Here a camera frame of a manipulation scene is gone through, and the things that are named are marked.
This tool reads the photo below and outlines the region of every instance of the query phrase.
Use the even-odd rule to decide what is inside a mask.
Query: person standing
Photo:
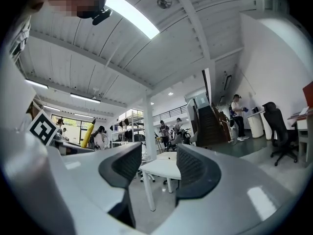
[[[57,126],[59,127],[59,130],[57,131],[58,133],[60,133],[62,135],[63,131],[61,129],[62,125],[64,124],[63,119],[59,118],[58,122],[57,122]]]
[[[244,111],[244,109],[240,107],[239,99],[240,99],[239,95],[235,94],[233,97],[233,101],[231,103],[231,109],[233,111],[234,120],[236,124],[238,125],[237,140],[244,141],[248,139],[249,137],[245,136],[245,124],[244,124],[244,118],[242,116],[243,115],[242,112]]]
[[[102,134],[106,133],[106,130],[103,126],[100,126],[98,130],[92,135],[94,140],[95,150],[104,150],[106,144],[103,141]]]
[[[161,133],[161,136],[162,136],[162,141],[164,143],[164,147],[166,148],[167,147],[167,144],[168,144],[168,141],[169,141],[169,130],[170,128],[164,123],[163,120],[160,121],[160,133]]]

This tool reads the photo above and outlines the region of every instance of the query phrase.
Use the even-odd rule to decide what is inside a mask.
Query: white table
[[[156,207],[153,201],[148,173],[166,178],[168,192],[172,193],[171,179],[181,179],[180,171],[176,165],[176,160],[156,159],[148,164],[142,165],[139,169],[142,170],[143,182],[145,184],[150,210],[155,211]]]
[[[262,121],[260,118],[261,113],[263,113],[264,111],[260,111],[257,113],[254,113],[250,116],[247,117],[248,121],[249,121],[249,125],[251,128],[251,132],[252,132],[252,137],[257,139],[261,136],[263,136],[263,127],[262,127]]]
[[[163,153],[158,154],[156,156],[156,159],[162,159],[162,160],[176,161],[176,158],[177,158],[177,152],[176,151],[163,152]]]

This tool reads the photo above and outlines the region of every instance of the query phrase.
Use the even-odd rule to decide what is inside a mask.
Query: gray floor
[[[270,154],[271,149],[265,147],[258,152],[242,157],[242,159],[257,165],[270,177],[293,193],[293,195],[300,194],[312,175],[313,164],[305,168],[301,163],[294,163],[293,159],[284,156],[279,161],[278,166],[274,166],[278,157],[274,156],[271,158]]]
[[[209,149],[240,158],[265,147],[272,148],[271,141],[267,141],[265,135],[254,139],[251,131],[246,130],[246,136],[250,138],[245,141],[238,141],[237,138],[235,138],[234,141],[230,143],[211,145]]]
[[[164,178],[155,176],[155,180],[154,183],[150,181],[155,211],[150,211],[145,186],[140,182],[140,178],[133,179],[129,186],[136,229],[147,234],[162,224],[175,209],[177,180],[172,180],[172,193],[168,192],[167,185],[163,185]]]

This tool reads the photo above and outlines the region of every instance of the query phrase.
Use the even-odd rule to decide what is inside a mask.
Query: gray plastic surface
[[[0,143],[1,170],[26,213],[49,234],[75,234],[73,219],[50,170],[46,147],[31,133],[3,129]]]

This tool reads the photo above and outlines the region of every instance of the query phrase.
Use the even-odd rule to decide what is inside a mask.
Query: railing
[[[186,105],[183,105],[181,107],[175,108],[175,109],[170,110],[168,112],[164,112],[162,114],[154,116],[153,117],[153,122],[161,121],[161,120],[164,120],[166,118],[177,116],[179,114],[183,114],[183,113],[186,113],[186,112],[187,112]]]
[[[209,88],[207,86],[207,81],[206,81],[206,75],[205,75],[205,70],[202,71],[202,75],[203,75],[203,79],[204,79],[204,84],[205,84],[205,90],[206,90],[206,98],[210,103],[210,99],[209,99]]]

